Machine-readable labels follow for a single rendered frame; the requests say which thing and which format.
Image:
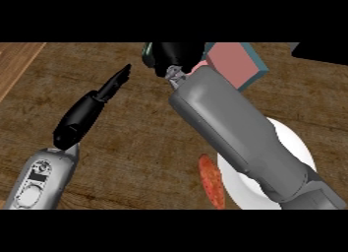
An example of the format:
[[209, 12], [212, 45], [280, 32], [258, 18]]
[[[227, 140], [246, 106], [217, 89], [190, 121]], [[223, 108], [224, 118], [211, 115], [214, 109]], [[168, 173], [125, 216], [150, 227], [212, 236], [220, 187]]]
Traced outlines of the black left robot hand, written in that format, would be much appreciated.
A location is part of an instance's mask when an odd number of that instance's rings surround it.
[[131, 64], [114, 75], [97, 91], [90, 91], [71, 106], [53, 130], [53, 145], [66, 151], [80, 143], [99, 118], [105, 104], [130, 79]]

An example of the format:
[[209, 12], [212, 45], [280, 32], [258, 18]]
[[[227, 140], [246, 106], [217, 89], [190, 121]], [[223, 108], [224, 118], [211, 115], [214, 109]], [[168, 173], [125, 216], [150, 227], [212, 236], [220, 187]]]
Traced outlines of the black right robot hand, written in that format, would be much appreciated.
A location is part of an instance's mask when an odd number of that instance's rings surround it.
[[202, 60], [205, 43], [198, 42], [152, 42], [150, 43], [150, 66], [158, 77], [164, 78], [171, 66], [180, 66], [184, 74]]

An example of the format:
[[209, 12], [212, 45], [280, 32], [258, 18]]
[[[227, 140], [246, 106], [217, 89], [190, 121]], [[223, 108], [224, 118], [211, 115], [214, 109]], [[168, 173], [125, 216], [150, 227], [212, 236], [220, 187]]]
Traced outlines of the pink box with teal sides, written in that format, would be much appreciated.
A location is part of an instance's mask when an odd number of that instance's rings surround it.
[[209, 65], [242, 92], [264, 77], [269, 67], [248, 42], [208, 42], [193, 71]]

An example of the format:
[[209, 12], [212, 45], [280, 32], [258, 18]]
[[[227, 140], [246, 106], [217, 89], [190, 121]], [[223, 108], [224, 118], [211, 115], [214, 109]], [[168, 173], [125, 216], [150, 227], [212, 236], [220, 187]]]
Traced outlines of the white plate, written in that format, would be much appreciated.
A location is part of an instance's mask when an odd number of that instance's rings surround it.
[[[301, 137], [282, 122], [273, 118], [269, 118], [269, 120], [274, 125], [283, 146], [300, 161], [311, 168], [316, 168], [313, 157]], [[217, 167], [221, 174], [224, 191], [238, 207], [242, 210], [280, 210], [280, 205], [269, 199], [257, 181], [233, 169], [223, 156], [217, 156]]]

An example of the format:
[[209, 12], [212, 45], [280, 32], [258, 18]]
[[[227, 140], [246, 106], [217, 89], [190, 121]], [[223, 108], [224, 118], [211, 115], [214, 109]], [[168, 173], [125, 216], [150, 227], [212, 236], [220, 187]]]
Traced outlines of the black appliance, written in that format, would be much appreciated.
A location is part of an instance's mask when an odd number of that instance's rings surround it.
[[291, 54], [297, 58], [348, 66], [348, 42], [292, 42]]

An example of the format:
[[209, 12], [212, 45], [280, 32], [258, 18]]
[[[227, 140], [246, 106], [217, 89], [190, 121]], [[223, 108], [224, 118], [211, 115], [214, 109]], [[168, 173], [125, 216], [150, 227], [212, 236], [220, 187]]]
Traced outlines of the orange-red speckled flat object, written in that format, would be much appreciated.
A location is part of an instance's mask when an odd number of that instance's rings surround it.
[[218, 210], [224, 209], [224, 193], [220, 170], [215, 166], [211, 157], [202, 154], [198, 162], [201, 180], [205, 188], [205, 192], [214, 207]]

